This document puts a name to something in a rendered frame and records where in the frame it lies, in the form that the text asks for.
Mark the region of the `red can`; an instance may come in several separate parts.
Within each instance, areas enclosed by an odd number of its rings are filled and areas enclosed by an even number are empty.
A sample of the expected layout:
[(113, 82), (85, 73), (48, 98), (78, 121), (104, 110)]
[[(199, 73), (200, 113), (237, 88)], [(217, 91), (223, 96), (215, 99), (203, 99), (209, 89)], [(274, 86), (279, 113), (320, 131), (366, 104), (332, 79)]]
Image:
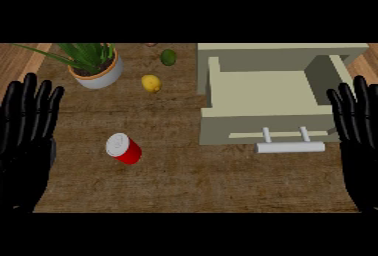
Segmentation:
[(107, 155), (124, 164), (136, 164), (141, 157), (141, 149), (124, 133), (115, 133), (106, 141)]

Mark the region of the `potted green plant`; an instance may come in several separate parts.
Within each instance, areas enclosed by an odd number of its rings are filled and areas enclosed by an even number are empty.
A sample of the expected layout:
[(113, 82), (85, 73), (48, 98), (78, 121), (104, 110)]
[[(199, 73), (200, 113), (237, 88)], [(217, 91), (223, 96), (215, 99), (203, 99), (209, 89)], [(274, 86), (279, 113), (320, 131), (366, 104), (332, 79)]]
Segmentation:
[(72, 77), (88, 89), (107, 87), (122, 74), (124, 63), (112, 43), (59, 43), (66, 57), (17, 43), (14, 46), (62, 62)]

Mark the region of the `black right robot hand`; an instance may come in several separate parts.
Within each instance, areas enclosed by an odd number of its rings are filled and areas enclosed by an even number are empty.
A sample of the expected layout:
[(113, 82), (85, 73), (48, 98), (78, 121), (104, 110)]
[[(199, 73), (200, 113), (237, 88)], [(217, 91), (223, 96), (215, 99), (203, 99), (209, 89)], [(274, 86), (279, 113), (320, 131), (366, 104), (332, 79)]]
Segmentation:
[(357, 210), (378, 215), (378, 84), (357, 75), (353, 87), (327, 89), (333, 123), (339, 136), (339, 152), (345, 189)]

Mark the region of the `yellow lemon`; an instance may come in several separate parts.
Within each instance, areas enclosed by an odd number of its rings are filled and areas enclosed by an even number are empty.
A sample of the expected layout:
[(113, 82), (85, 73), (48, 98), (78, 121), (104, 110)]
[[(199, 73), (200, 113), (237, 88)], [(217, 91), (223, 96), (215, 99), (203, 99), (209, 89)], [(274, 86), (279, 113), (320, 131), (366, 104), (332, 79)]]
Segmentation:
[(155, 75), (141, 77), (141, 86), (147, 92), (156, 93), (161, 90), (162, 82)]

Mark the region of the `pale green cabinet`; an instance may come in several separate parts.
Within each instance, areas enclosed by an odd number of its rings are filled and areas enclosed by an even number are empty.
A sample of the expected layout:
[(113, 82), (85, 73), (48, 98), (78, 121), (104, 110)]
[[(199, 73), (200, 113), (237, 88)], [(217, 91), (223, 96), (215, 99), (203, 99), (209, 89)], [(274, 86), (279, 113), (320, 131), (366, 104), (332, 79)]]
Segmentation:
[(198, 94), (205, 94), (211, 57), (218, 58), (226, 72), (301, 71), (316, 56), (336, 55), (348, 65), (366, 49), (366, 43), (198, 43)]

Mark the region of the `green lime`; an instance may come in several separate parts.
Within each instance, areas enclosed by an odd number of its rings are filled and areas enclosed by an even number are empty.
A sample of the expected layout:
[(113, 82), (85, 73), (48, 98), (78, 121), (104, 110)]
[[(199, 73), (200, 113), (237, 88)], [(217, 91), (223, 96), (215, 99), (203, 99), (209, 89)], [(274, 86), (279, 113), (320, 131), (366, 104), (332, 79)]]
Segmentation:
[(171, 49), (165, 49), (159, 56), (161, 63), (165, 66), (171, 66), (175, 63), (177, 55), (175, 52)]

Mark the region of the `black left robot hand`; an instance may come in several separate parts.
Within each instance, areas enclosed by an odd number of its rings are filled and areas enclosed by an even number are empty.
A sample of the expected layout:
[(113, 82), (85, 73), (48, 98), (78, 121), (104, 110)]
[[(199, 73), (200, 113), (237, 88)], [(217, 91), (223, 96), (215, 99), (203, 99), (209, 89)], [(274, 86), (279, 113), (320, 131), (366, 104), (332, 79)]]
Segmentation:
[(0, 216), (31, 213), (44, 194), (63, 93), (50, 80), (37, 84), (34, 73), (7, 86), (0, 103)]

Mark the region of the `pale green open drawer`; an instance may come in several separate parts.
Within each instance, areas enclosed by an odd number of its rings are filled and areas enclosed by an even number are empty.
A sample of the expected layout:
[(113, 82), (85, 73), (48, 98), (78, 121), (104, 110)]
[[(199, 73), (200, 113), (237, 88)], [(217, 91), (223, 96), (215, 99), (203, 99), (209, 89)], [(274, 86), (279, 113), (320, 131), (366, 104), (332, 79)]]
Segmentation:
[(314, 141), (338, 140), (326, 90), (351, 81), (338, 55), (314, 57), (296, 71), (223, 72), (215, 57), (208, 68), (202, 145), (254, 144), (264, 131), (277, 142), (298, 142), (301, 128)]

